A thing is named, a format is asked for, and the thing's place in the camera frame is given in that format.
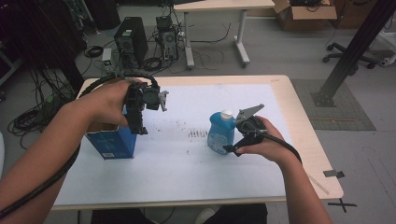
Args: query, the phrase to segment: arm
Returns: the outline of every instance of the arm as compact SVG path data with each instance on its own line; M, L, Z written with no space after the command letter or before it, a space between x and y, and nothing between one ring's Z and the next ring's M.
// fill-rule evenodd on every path
M0 180L0 210L53 176L75 152L93 121L127 126L123 99L130 82L105 85L61 108L45 131ZM64 177L17 209L0 223L42 223L50 211Z
M258 117L269 134L283 140L276 127L268 120ZM285 181L286 199L290 223L332 223L329 214L315 193L304 167L297 158L280 144L264 139L260 144L240 147L238 153L254 153L274 161Z

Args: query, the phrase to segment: bottle label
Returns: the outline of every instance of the bottle label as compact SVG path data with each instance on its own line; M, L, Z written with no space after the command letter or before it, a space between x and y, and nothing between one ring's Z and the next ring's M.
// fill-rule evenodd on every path
M227 138L224 135L211 133L208 136L207 143L210 148L217 151L218 153L227 154L227 151L223 148L223 146L227 146Z

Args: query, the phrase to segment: office chair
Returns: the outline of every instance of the office chair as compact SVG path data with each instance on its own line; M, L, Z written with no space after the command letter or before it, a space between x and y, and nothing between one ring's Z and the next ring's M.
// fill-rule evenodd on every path
M332 53L332 54L327 55L322 60L324 63L328 63L330 58L341 58L341 56L343 56L343 53L346 51L346 48L344 48L343 46L341 46L335 42L333 42L332 44L327 46L327 50L333 50L334 48L340 50L341 53ZM378 60L368 58L366 56L361 56L359 58L359 60L368 63L366 66L368 69L373 69L373 68L375 68L375 65L378 64ZM351 76L354 75L356 73L356 71L358 71L358 69L359 69L359 67L358 67L358 64L356 63L354 66L354 69L352 71L350 71L350 75Z

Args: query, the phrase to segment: wooden table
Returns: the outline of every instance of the wooden table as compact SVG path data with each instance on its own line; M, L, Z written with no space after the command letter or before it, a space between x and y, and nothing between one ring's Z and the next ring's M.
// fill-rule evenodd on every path
M190 35L190 16L205 18L207 21L211 22L219 22L221 17L224 17L224 14L227 11L240 11L239 16L239 29L238 35L234 37L235 44L238 48L239 54L242 58L243 66L245 67L250 63L250 59L248 58L248 54L245 51L245 47L242 44L242 37L245 28L245 19L248 12L248 9L257 9L257 8L270 8L274 7L274 2L271 0L205 0L200 2L193 2L188 4L181 4L175 6L175 11L184 13L184 27L185 27L185 50L186 50L186 58L187 58L187 66L192 69L194 67L194 60L192 57L191 50L191 35ZM211 15L214 15L214 20L210 20L208 17L209 12Z
M143 111L148 134L137 137L134 159L104 161L84 139L53 209L285 201L275 163L257 155L223 156L206 145L212 113L228 107L236 116L238 109L260 103L265 108L257 115L271 120L299 151L319 198L343 196L338 179L323 174L332 167L288 77L156 79L170 92L168 110Z

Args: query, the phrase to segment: black handheld device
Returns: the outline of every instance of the black handheld device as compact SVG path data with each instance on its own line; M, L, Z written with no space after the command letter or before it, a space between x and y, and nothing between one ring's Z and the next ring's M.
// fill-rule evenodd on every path
M168 93L168 91L160 92L160 86L156 84L148 86L147 82L135 82L129 86L124 103L127 111L125 118L128 120L131 133L148 133L143 127L142 111L145 106L150 110L158 110L160 105L163 111L166 111L165 102Z
M236 129L244 136L239 142L233 146L223 146L223 148L228 152L233 152L237 157L241 156L236 150L240 147L252 146L259 144L264 140L264 138L270 139L282 145L283 147L290 150L299 160L302 162L300 154L298 151L289 143L282 139L279 139L271 134L267 133L267 130L261 120L254 117L254 114L261 110L264 105L257 105L251 108L240 110L238 116L236 117L234 123Z

